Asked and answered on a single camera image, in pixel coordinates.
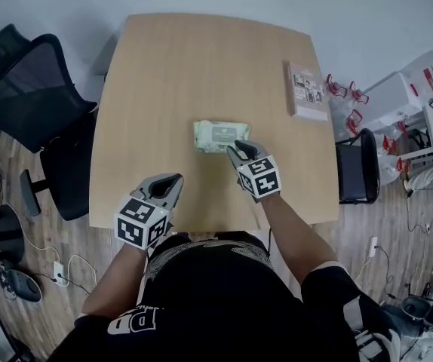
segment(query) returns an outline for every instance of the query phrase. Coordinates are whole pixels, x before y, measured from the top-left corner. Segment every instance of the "forearm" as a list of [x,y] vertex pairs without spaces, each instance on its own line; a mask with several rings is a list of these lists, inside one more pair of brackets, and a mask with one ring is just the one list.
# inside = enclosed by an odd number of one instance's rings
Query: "forearm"
[[146,252],[125,244],[86,298],[82,313],[114,319],[134,308],[145,261]]
[[293,276],[302,283],[314,268],[337,256],[277,193],[261,200],[277,247]]

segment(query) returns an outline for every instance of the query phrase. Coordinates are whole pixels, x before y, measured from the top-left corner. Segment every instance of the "outlet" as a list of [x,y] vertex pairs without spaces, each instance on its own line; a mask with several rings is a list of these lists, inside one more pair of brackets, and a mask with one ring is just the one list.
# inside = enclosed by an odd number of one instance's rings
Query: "outlet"
[[377,236],[373,236],[370,239],[369,257],[374,257],[374,255],[376,255],[376,245],[377,245]]
[[66,277],[64,275],[64,266],[59,262],[54,262],[54,279],[56,279],[56,284],[58,286],[65,287],[68,284],[68,281],[65,281],[59,275],[61,275],[63,278]]

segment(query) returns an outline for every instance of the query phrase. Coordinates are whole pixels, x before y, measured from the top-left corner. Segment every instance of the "wooden floor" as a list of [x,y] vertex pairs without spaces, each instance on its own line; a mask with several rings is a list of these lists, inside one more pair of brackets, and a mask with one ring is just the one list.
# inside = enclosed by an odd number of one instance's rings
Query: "wooden floor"
[[[4,201],[10,202],[19,213],[27,236],[39,247],[55,246],[64,265],[74,253],[83,256],[97,270],[99,280],[118,249],[118,243],[111,240],[111,231],[89,228],[87,217],[63,221],[49,191],[38,195],[41,215],[29,217],[20,194],[19,175],[23,169],[29,169],[32,180],[43,178],[38,156],[2,134],[0,173],[4,179]],[[410,199],[411,226],[424,224],[425,218],[432,222],[429,236],[419,229],[408,231],[406,198],[401,183],[396,181],[381,189],[374,205],[341,207],[339,221],[318,224],[315,229],[332,245],[353,278],[367,258],[370,238],[377,236],[378,245],[390,256],[389,274],[393,278],[387,291],[400,298],[406,296],[405,283],[412,284],[413,293],[420,291],[433,269],[433,191],[415,192]],[[52,275],[56,259],[53,250],[40,251],[26,244],[21,266],[28,272]],[[73,259],[70,273],[74,282],[88,290],[93,288],[91,270],[79,259]],[[36,304],[20,299],[9,301],[0,287],[0,317],[10,334],[25,342],[44,360],[72,329],[86,293],[72,285],[58,287],[47,278],[39,280],[44,298]],[[382,251],[377,250],[364,269],[361,281],[363,290],[377,302],[385,298],[386,257]]]

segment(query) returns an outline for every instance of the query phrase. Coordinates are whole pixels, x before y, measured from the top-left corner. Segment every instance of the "wooden table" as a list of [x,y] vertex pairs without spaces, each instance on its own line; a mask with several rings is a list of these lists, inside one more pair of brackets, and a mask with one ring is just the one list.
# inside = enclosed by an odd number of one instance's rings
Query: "wooden table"
[[111,228],[121,198],[142,179],[177,172],[185,179],[177,231],[268,227],[228,156],[194,150],[192,123],[203,119],[249,124],[297,213],[308,223],[338,219],[332,125],[287,114],[287,61],[319,71],[310,37],[289,29],[199,14],[129,16],[97,119],[90,225]]

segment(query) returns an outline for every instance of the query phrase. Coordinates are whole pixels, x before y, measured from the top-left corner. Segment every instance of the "black shirt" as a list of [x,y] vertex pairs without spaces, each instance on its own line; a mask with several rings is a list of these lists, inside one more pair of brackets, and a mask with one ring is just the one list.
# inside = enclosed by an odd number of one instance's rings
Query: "black shirt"
[[[391,321],[338,264],[306,277],[302,302],[275,274],[263,248],[244,241],[187,243],[152,257],[134,310],[113,321],[79,318],[49,360],[269,355],[359,361],[356,332],[343,314],[357,296],[365,330],[391,341]],[[389,360],[382,348],[384,359],[375,360]]]

